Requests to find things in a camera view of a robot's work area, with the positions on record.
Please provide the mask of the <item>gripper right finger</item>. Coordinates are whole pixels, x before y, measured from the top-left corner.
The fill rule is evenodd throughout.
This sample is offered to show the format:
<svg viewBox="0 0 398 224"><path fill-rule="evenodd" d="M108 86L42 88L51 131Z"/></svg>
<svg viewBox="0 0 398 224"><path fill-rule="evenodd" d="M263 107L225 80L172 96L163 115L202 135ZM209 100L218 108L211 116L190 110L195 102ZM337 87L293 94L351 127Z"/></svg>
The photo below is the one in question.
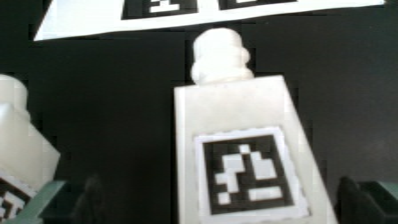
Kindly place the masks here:
<svg viewBox="0 0 398 224"><path fill-rule="evenodd" d="M334 211L339 224L398 224L398 183L343 177Z"/></svg>

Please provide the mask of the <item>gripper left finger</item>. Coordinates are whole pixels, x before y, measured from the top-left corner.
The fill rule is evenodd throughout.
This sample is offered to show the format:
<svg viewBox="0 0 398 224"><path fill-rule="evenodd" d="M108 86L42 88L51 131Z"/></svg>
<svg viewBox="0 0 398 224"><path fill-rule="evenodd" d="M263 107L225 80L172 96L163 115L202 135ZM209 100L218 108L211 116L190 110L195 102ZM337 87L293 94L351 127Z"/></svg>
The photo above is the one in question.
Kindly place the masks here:
<svg viewBox="0 0 398 224"><path fill-rule="evenodd" d="M104 224L104 196L97 176L83 184L49 182L26 208L16 224Z"/></svg>

